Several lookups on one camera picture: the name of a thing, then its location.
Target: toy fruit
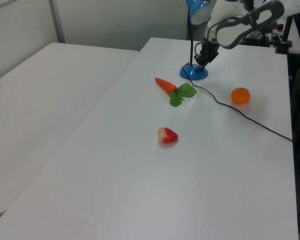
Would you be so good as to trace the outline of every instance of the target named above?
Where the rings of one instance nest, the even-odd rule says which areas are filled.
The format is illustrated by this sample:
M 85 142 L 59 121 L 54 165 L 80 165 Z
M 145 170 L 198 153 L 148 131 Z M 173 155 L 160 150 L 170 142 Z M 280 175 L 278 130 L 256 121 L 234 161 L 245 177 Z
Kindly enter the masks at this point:
M 178 140 L 178 134 L 167 127 L 160 127 L 158 130 L 158 140 L 163 144 L 170 144 Z
M 250 92 L 244 87 L 237 87 L 231 93 L 231 99 L 235 104 L 246 104 L 250 99 Z
M 178 107 L 184 101 L 184 98 L 192 98 L 197 90 L 189 83 L 184 83 L 180 87 L 176 87 L 172 83 L 156 77 L 155 82 L 170 96 L 170 104 Z

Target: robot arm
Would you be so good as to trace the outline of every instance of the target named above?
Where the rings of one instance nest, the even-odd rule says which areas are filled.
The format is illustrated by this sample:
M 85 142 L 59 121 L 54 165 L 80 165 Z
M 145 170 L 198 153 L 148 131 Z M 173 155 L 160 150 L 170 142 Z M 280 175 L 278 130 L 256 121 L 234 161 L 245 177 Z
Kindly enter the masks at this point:
M 202 50 L 194 58 L 203 71 L 218 55 L 219 46 L 232 49 L 263 25 L 297 13 L 300 0 L 271 0 L 250 12 L 239 0 L 217 0 L 204 33 Z

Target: lamp base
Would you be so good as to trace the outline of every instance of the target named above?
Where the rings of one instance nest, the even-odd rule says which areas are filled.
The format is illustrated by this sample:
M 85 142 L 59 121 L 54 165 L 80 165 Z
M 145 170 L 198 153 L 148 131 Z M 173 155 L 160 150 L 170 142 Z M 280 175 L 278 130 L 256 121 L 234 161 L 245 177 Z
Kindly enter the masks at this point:
M 180 76 L 184 79 L 201 80 L 208 76 L 208 70 L 199 71 L 200 66 L 197 64 L 186 65 L 180 70 Z

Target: toy carrot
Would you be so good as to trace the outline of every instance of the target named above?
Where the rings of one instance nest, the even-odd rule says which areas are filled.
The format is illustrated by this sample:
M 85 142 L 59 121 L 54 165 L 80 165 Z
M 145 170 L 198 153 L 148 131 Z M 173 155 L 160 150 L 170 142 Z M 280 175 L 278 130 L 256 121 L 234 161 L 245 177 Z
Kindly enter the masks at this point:
M 169 95 L 172 94 L 173 91 L 177 90 L 175 85 L 161 78 L 156 77 L 155 82 Z
M 170 104 L 178 107 L 184 101 L 184 98 L 192 98 L 197 90 L 189 83 L 184 83 L 180 87 L 176 87 L 172 83 L 156 77 L 155 82 L 170 96 Z

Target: black cable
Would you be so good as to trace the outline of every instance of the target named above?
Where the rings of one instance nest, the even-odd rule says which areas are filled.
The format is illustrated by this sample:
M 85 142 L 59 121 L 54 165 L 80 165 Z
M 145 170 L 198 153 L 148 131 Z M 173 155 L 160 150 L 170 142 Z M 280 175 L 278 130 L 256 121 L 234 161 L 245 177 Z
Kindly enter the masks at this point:
M 200 42 L 198 42 L 195 46 L 194 46 L 194 52 L 195 52 L 195 55 L 198 55 L 197 54 L 197 46 L 199 45 L 199 44 L 202 44 L 203 42 L 202 41 L 200 41 Z
M 211 92 L 209 92 L 207 89 L 205 89 L 205 88 L 202 87 L 202 86 L 195 85 L 195 84 L 192 82 L 191 77 L 187 74 L 186 70 L 184 69 L 184 67 L 185 67 L 186 65 L 182 66 L 181 68 L 182 68 L 182 70 L 185 72 L 185 74 L 187 75 L 187 77 L 189 78 L 191 84 L 192 84 L 194 87 L 203 89 L 203 90 L 205 90 L 206 92 L 208 92 L 208 93 L 214 98 L 214 100 L 215 100 L 218 104 L 223 105 L 223 106 L 226 106 L 226 107 L 228 107 L 228 108 L 231 108 L 231 109 L 237 111 L 237 112 L 240 113 L 242 116 L 244 116 L 244 118 L 246 118 L 246 119 L 248 119 L 248 120 L 254 122 L 255 124 L 258 124 L 259 126 L 263 127 L 264 129 L 266 129 L 266 130 L 268 130 L 268 131 L 270 131 L 270 132 L 272 132 L 272 133 L 274 133 L 274 134 L 277 134 L 278 136 L 280 136 L 280 137 L 282 137 L 282 138 L 284 138 L 284 139 L 287 139 L 287 140 L 289 140 L 289 141 L 291 141 L 291 142 L 293 141 L 292 139 L 290 139 L 290 138 L 288 138 L 288 137 L 286 137 L 286 136 L 283 136 L 283 135 L 281 135 L 280 133 L 278 133 L 278 132 L 276 132 L 276 131 L 273 131 L 273 130 L 271 130 L 270 128 L 268 128 L 268 127 L 262 125 L 261 123 L 257 122 L 256 120 L 253 120 L 252 118 L 246 116 L 243 112 L 241 112 L 240 110 L 236 109 L 235 107 L 230 106 L 230 105 L 228 105 L 228 104 L 225 104 L 225 103 L 223 103 L 223 102 L 219 102 L 219 101 L 216 99 L 216 97 L 215 97 Z

